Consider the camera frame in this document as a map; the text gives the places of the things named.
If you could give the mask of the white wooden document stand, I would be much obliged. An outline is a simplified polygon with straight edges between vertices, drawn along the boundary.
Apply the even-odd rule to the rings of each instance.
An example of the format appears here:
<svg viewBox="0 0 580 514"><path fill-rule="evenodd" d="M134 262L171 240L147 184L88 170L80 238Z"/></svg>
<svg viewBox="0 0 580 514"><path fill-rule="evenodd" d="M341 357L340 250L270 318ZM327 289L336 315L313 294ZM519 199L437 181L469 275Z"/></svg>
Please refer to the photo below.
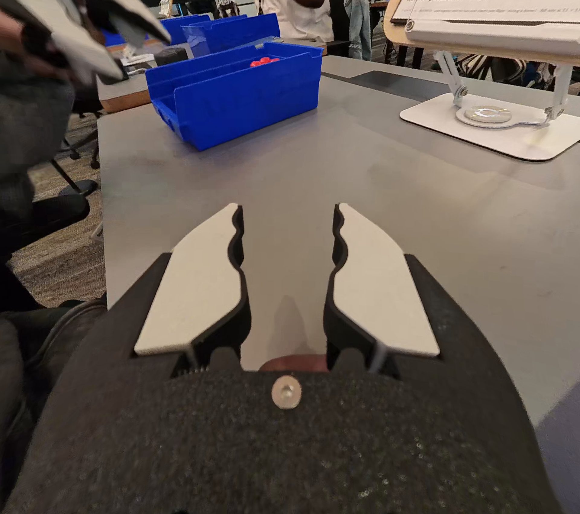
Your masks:
<svg viewBox="0 0 580 514"><path fill-rule="evenodd" d="M434 132L515 159L549 161L579 142L579 117L564 112L574 67L579 67L579 23L468 23L399 20L401 0L390 0L383 28L401 46L434 50L449 92L400 113ZM554 67L554 91L545 108L468 92L454 53L533 61Z"/></svg>

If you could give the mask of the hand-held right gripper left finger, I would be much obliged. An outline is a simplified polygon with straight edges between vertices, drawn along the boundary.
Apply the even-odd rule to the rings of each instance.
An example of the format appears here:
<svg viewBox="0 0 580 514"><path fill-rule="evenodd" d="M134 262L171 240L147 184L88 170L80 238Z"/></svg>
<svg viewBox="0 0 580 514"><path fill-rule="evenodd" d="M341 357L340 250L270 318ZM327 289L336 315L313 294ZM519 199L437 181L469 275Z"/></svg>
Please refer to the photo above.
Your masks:
<svg viewBox="0 0 580 514"><path fill-rule="evenodd" d="M137 356L180 353L195 370L219 348L241 358L251 328L243 233L243 207L230 203L175 245L134 344Z"/></svg>

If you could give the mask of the person's left hand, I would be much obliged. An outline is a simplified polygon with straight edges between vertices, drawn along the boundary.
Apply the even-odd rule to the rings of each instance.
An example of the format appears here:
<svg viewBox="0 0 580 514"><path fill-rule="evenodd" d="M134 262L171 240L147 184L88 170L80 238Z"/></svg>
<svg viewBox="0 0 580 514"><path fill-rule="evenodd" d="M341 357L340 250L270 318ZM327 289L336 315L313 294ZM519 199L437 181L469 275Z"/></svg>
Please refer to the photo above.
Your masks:
<svg viewBox="0 0 580 514"><path fill-rule="evenodd" d="M23 56L25 49L23 46L23 28L22 22L7 15L1 10L1 51Z"/></svg>

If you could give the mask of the person's right hand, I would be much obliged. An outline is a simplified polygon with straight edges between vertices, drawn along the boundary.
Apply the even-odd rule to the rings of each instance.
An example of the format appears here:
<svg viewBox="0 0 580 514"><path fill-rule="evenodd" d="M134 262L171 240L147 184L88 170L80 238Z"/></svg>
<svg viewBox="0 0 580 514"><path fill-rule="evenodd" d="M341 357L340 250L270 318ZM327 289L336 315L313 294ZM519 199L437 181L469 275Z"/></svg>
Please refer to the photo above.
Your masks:
<svg viewBox="0 0 580 514"><path fill-rule="evenodd" d="M328 365L326 355L323 354L293 354L266 361L259 371L327 373Z"/></svg>

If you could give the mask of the black box device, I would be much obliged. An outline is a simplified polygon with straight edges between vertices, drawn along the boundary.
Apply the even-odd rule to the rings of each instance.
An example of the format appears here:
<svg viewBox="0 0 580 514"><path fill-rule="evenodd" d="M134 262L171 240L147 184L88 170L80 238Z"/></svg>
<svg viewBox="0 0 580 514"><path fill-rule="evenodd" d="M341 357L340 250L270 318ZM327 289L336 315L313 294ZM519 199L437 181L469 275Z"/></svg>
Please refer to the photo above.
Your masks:
<svg viewBox="0 0 580 514"><path fill-rule="evenodd" d="M157 67L162 67L181 61L187 61L189 60L189 56L186 48L183 46L170 46L155 53L154 60Z"/></svg>

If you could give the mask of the black mesh chair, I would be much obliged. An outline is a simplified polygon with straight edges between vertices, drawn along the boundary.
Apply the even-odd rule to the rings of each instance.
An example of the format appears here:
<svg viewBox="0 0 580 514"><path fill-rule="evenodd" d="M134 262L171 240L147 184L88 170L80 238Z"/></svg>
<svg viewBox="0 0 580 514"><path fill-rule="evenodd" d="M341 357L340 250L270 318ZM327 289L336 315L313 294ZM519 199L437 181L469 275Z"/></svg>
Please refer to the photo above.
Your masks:
<svg viewBox="0 0 580 514"><path fill-rule="evenodd" d="M85 196L71 194L33 202L31 211L22 217L1 211L1 255L10 255L84 220L90 210Z"/></svg>

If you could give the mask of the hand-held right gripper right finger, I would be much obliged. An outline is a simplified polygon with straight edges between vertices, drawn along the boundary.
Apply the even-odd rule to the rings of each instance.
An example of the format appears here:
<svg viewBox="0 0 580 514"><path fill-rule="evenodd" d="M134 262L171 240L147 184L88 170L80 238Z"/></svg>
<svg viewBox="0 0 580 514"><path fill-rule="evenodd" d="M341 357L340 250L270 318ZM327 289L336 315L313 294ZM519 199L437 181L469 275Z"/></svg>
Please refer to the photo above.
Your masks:
<svg viewBox="0 0 580 514"><path fill-rule="evenodd" d="M332 270L323 312L330 368L347 349L368 371L389 356L437 358L441 351L407 258L378 225L341 202L335 205Z"/></svg>

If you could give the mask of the black round base stand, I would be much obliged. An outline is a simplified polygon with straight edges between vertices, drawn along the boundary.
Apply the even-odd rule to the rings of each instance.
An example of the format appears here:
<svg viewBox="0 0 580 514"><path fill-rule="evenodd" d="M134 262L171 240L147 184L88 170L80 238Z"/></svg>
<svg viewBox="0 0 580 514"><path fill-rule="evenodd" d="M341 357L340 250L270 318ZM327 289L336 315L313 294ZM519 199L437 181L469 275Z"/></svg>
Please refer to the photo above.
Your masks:
<svg viewBox="0 0 580 514"><path fill-rule="evenodd" d="M83 179L79 181L73 180L69 174L57 163L56 160L52 159L50 164L54 170L64 179L67 186L63 188L59 193L59 197L79 195L87 197L97 191L98 183L92 179Z"/></svg>

